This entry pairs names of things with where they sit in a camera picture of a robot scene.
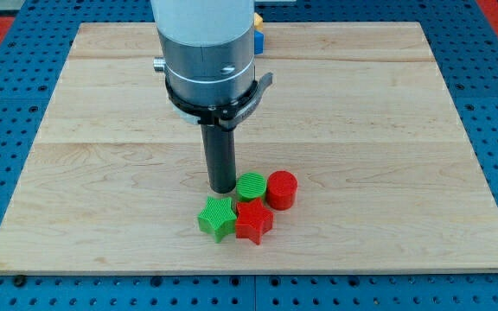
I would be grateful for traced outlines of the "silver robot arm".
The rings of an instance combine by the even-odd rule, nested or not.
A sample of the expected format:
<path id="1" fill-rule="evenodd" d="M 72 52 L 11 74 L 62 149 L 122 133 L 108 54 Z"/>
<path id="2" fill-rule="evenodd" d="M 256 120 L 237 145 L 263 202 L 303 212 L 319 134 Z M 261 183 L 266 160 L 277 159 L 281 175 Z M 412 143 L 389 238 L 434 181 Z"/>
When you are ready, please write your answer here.
<path id="1" fill-rule="evenodd" d="M 257 108 L 253 0 L 151 0 L 169 100 L 192 124 L 230 131 Z"/>

